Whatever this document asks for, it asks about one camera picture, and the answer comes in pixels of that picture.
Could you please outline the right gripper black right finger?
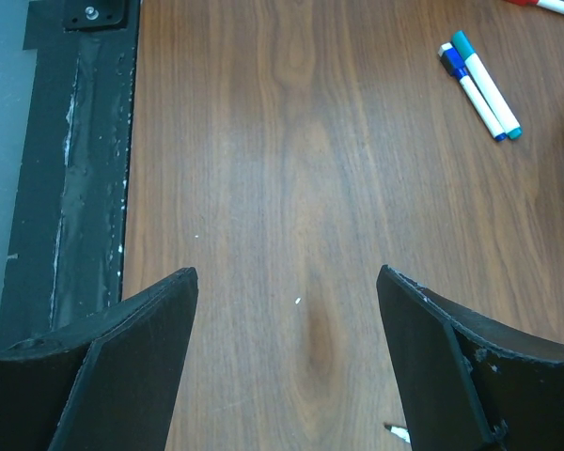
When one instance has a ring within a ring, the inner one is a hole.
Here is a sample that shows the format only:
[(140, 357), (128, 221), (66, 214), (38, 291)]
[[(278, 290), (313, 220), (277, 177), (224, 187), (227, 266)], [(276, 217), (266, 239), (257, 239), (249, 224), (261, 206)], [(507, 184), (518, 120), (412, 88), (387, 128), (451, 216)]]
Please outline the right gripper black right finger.
[(414, 450), (564, 450), (564, 345), (388, 265), (377, 294)]

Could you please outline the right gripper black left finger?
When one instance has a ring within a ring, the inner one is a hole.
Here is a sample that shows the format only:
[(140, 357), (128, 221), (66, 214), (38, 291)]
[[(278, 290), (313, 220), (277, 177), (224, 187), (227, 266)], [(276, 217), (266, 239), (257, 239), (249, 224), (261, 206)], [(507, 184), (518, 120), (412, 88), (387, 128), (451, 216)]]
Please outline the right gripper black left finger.
[(193, 268), (0, 350), (0, 450), (162, 450), (198, 299)]

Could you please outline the white grey pen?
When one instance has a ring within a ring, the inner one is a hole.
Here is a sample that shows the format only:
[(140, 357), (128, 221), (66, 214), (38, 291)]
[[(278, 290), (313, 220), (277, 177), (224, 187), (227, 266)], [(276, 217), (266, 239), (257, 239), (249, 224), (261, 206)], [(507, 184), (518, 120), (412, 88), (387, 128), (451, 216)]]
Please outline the white grey pen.
[(384, 428), (388, 432), (394, 434), (396, 437), (403, 440), (404, 442), (406, 442), (406, 443), (411, 442), (410, 434), (409, 434), (409, 431), (408, 431), (407, 428), (401, 427), (401, 426), (398, 426), (398, 425), (388, 424), (388, 423), (384, 424)]

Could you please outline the blue marker pen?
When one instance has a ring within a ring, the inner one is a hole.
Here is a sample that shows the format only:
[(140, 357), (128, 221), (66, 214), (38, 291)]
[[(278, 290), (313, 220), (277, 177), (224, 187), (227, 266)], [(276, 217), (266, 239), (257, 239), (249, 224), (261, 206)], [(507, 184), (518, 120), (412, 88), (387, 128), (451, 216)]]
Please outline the blue marker pen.
[(462, 90), (476, 109), (479, 117), (496, 142), (507, 138), (492, 109), (483, 98), (478, 87), (472, 80), (465, 63), (450, 42), (443, 43), (438, 50), (439, 60), (447, 74), (457, 80)]

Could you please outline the green marker pen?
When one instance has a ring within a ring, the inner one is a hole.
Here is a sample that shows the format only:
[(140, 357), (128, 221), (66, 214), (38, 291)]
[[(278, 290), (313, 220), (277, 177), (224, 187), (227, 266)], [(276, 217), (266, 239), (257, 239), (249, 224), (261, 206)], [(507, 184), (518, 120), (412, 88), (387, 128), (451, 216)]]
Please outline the green marker pen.
[(465, 66), (504, 133), (510, 140), (518, 139), (522, 135), (522, 127), (482, 63), (469, 38), (460, 30), (452, 36), (451, 43), (462, 57)]

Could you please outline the red marker pen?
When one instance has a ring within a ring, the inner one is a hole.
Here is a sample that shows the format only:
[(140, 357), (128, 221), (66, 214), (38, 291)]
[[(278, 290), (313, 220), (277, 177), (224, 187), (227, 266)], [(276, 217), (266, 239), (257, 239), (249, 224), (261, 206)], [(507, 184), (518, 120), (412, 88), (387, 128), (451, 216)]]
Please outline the red marker pen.
[(509, 3), (520, 7), (535, 6), (564, 15), (563, 0), (508, 0)]

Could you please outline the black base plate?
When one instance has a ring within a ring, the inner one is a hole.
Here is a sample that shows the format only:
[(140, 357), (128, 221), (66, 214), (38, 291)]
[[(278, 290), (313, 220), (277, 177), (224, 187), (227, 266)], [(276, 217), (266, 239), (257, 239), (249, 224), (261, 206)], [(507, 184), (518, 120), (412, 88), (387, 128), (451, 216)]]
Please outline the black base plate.
[(118, 303), (137, 1), (32, 1), (36, 56), (0, 303), (0, 349)]

